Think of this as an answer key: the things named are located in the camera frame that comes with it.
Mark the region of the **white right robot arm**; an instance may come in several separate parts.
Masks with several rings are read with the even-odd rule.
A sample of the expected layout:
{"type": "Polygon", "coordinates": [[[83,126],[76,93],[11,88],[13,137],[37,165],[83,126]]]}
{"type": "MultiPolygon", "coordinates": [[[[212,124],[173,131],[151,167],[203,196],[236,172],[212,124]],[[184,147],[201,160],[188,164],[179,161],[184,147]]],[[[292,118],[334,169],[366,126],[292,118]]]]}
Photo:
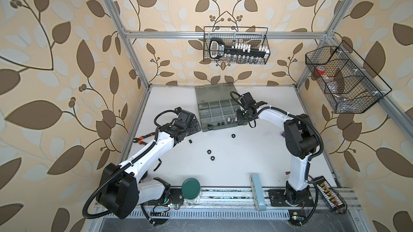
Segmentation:
{"type": "Polygon", "coordinates": [[[284,130],[287,150],[291,154],[290,175],[286,182],[285,201],[299,205],[309,195],[309,170],[313,158],[321,155],[324,143],[321,134],[306,114],[293,115],[264,101],[255,101],[249,92],[230,92],[232,100],[241,109],[237,116],[247,123],[257,119],[268,121],[284,130]]]}

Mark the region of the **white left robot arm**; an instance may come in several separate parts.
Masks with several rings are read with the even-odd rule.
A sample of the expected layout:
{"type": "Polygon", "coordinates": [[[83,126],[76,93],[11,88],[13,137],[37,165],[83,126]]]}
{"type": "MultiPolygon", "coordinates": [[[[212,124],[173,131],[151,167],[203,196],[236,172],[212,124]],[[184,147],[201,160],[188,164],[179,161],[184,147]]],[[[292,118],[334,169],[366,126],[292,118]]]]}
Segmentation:
{"type": "Polygon", "coordinates": [[[201,131],[194,113],[178,107],[176,117],[164,125],[156,124],[154,132],[135,138],[143,148],[120,164],[108,164],[99,187],[86,200],[82,209],[85,219],[97,219],[109,214],[119,219],[128,217],[136,206],[149,201],[167,199],[170,184],[158,177],[143,182],[148,170],[186,137],[201,131]]]}

